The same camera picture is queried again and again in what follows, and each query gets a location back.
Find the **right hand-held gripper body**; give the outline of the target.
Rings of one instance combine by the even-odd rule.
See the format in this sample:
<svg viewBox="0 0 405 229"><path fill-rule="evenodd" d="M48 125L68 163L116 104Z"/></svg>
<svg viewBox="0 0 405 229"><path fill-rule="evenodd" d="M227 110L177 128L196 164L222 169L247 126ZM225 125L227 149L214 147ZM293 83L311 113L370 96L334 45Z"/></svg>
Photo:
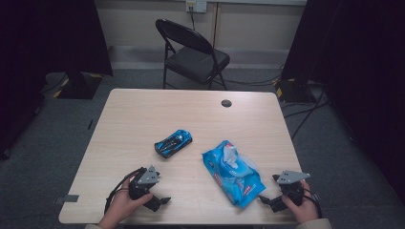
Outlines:
<svg viewBox="0 0 405 229"><path fill-rule="evenodd" d="M276 182L279 184L281 192L288 196L296 205L300 206L304 196L304 188L300 181L309 177L309 173L284 170L276 179Z"/></svg>

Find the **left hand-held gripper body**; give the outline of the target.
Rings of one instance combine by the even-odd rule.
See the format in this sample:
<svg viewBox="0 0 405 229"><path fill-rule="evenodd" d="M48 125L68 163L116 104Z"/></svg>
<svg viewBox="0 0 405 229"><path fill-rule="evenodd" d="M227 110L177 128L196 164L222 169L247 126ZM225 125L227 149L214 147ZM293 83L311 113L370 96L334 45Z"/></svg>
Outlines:
<svg viewBox="0 0 405 229"><path fill-rule="evenodd" d="M129 195L131 199L138 199L149 193L149 190L160 181L160 173L154 165L149 168L141 167L130 181Z"/></svg>

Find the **blue wet wipes pack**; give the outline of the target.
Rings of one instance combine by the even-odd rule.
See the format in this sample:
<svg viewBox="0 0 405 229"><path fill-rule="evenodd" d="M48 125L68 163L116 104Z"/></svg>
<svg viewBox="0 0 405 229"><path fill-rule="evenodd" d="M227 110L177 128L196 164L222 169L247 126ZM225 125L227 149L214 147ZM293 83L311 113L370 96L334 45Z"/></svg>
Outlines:
<svg viewBox="0 0 405 229"><path fill-rule="evenodd" d="M223 161L224 146L228 143L231 142L224 140L214 149L203 153L202 161L230 202L245 208L266 189L266 186L261 181L256 164L247 156L241 155L232 143L237 151L238 168L234 169Z"/></svg>

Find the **blue toy car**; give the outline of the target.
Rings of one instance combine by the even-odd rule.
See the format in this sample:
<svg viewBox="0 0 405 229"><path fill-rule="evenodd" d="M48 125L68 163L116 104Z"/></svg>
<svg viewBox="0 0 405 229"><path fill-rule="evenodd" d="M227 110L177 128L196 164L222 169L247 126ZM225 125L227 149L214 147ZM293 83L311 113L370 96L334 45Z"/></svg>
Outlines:
<svg viewBox="0 0 405 229"><path fill-rule="evenodd" d="M163 158L169 158L193 141L192 135L186 130L177 130L169 137L156 142L155 151Z"/></svg>

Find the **person's right hand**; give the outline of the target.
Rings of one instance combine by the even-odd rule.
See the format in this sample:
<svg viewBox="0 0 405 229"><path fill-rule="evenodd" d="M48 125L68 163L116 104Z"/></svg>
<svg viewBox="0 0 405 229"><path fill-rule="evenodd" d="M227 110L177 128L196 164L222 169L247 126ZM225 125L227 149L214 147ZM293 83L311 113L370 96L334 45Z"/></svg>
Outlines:
<svg viewBox="0 0 405 229"><path fill-rule="evenodd" d="M311 192L309 185L304 180L301 180L300 183L304 188L304 197L302 204L300 206L296 205L286 195L282 195L283 203L292 212L298 223L305 223L310 220L319 219L317 207L311 200Z"/></svg>

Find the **person's left hand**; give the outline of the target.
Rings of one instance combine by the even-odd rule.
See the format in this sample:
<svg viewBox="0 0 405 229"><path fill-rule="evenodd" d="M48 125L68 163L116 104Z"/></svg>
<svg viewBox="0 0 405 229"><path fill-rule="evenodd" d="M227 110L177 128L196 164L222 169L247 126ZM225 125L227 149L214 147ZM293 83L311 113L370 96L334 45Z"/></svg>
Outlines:
<svg viewBox="0 0 405 229"><path fill-rule="evenodd" d="M129 184L130 179L127 178L113 197L109 209L97 224L98 227L101 229L116 229L123 220L152 199L153 195L151 193L136 200L131 199L129 196Z"/></svg>

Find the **grey tape strip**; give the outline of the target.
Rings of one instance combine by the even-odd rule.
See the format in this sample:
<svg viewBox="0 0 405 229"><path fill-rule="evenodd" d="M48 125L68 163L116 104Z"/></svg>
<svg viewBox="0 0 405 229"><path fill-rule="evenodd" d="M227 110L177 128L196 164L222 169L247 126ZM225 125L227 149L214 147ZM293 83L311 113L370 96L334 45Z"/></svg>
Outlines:
<svg viewBox="0 0 405 229"><path fill-rule="evenodd" d="M78 198L79 195L65 195L63 197L57 197L53 203L63 205L65 202L77 202Z"/></svg>

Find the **black floor box yellow tape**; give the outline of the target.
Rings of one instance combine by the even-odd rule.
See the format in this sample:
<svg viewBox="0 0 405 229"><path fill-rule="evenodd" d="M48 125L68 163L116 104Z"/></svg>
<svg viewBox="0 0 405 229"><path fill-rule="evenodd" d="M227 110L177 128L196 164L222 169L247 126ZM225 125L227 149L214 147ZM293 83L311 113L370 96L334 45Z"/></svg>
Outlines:
<svg viewBox="0 0 405 229"><path fill-rule="evenodd" d="M294 78L277 79L273 82L276 95L283 102L314 103L315 97L307 84L300 84Z"/></svg>

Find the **black stand base yellow tape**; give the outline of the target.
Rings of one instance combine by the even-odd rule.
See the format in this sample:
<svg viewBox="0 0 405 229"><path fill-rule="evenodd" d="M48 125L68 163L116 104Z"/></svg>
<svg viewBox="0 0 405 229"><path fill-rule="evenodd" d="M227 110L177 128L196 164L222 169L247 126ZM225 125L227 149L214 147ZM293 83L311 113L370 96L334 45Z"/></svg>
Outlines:
<svg viewBox="0 0 405 229"><path fill-rule="evenodd" d="M67 72L68 78L53 95L59 99L92 99L103 77L99 74Z"/></svg>

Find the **black folding chair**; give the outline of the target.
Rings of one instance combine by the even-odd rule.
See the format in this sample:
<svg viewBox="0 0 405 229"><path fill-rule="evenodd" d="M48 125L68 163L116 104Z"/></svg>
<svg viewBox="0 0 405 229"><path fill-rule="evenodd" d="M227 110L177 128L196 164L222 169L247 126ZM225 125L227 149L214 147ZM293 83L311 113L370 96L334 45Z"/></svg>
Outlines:
<svg viewBox="0 0 405 229"><path fill-rule="evenodd" d="M170 70L201 85L212 88L213 83L227 87L222 71L230 63L230 56L212 45L197 31L167 19L155 23L165 41L162 87L173 85L167 82Z"/></svg>

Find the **black curtain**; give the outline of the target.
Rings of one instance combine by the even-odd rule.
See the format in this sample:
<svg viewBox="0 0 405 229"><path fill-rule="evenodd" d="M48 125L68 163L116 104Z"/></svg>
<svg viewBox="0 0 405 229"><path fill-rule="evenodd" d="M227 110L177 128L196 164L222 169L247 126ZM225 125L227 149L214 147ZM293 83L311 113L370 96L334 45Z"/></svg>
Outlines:
<svg viewBox="0 0 405 229"><path fill-rule="evenodd" d="M307 0L282 77L326 84L405 204L405 0Z"/></svg>
<svg viewBox="0 0 405 229"><path fill-rule="evenodd" d="M0 159L67 72L113 73L96 0L0 0Z"/></svg>

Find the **white wall socket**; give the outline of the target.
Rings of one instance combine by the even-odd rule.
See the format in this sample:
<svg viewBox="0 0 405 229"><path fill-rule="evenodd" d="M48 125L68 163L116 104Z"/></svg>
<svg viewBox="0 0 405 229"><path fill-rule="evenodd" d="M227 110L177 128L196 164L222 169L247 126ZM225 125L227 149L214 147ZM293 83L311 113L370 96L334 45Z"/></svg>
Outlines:
<svg viewBox="0 0 405 229"><path fill-rule="evenodd" d="M185 10L187 12L206 13L207 2L205 0L186 0Z"/></svg>

